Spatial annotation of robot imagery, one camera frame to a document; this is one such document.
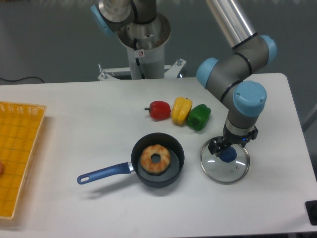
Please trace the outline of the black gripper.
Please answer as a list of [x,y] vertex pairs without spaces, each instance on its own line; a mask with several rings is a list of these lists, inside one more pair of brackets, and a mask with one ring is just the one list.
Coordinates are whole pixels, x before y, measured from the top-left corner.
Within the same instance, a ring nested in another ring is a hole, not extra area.
[[258,132],[255,125],[243,136],[233,134],[229,130],[224,130],[223,137],[214,137],[211,139],[208,150],[212,155],[219,155],[221,151],[234,144],[238,144],[244,148],[247,143],[257,138]]

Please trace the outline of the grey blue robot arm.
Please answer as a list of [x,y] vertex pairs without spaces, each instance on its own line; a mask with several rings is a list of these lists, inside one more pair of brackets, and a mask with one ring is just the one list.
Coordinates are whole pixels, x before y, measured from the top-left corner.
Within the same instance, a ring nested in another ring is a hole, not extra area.
[[[255,126],[264,109],[266,90],[247,78],[277,55],[273,39],[258,35],[236,0],[207,1],[211,13],[233,50],[226,60],[205,60],[196,78],[228,108],[222,136],[209,143],[219,155],[231,145],[245,146],[257,137]],[[154,79],[164,76],[164,46],[171,33],[165,16],[154,0],[101,0],[91,6],[97,25],[105,34],[117,33],[126,47],[131,77]]]

